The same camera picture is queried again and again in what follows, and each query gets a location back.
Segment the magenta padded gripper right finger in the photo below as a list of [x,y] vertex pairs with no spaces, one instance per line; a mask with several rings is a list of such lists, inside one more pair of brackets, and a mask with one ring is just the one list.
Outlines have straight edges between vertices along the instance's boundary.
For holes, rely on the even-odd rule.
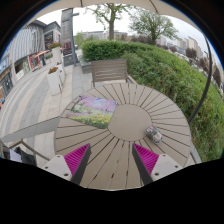
[[158,155],[136,143],[132,144],[132,154],[144,185],[182,169],[169,155]]

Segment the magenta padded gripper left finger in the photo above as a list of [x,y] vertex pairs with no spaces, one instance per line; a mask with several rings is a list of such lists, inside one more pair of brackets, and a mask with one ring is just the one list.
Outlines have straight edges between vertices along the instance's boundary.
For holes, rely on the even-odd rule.
[[90,144],[86,144],[65,156],[55,155],[42,169],[79,185],[90,154]]

